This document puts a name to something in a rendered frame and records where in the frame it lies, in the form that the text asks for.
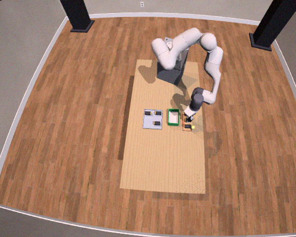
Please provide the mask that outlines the green open-top box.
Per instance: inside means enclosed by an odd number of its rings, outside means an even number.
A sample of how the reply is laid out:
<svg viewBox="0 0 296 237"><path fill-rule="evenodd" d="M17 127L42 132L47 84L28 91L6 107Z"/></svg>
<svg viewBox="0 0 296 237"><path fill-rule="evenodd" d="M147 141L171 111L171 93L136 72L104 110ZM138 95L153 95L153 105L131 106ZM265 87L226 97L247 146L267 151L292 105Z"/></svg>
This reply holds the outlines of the green open-top box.
<svg viewBox="0 0 296 237"><path fill-rule="evenodd" d="M168 110L168 126L179 126L179 109Z"/></svg>

